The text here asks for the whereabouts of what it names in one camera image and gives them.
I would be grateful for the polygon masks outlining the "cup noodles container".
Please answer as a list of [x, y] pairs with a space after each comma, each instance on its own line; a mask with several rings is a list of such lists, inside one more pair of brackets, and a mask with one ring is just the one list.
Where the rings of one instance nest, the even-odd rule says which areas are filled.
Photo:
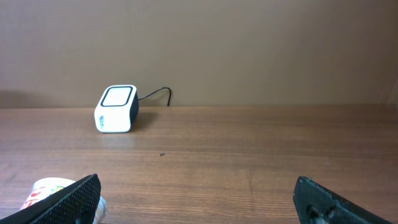
[[[30, 191], [28, 198], [22, 204], [20, 210], [23, 210], [48, 196], [58, 192], [59, 190], [68, 187], [75, 183], [74, 180], [64, 179], [59, 177], [47, 177], [36, 181]], [[102, 223], [108, 211], [108, 204], [103, 197], [100, 197], [99, 204], [96, 209], [93, 224]]]

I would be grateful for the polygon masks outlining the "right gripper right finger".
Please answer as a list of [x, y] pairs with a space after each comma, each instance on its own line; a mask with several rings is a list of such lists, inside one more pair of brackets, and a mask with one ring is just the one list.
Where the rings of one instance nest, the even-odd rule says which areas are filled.
[[293, 201], [301, 224], [391, 224], [304, 176], [297, 179]]

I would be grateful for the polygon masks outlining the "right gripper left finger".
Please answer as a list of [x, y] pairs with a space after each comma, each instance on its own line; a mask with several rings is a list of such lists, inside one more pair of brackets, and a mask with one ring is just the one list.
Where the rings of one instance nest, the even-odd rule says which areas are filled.
[[45, 199], [1, 219], [1, 223], [93, 224], [100, 197], [100, 180], [97, 174], [91, 174]]

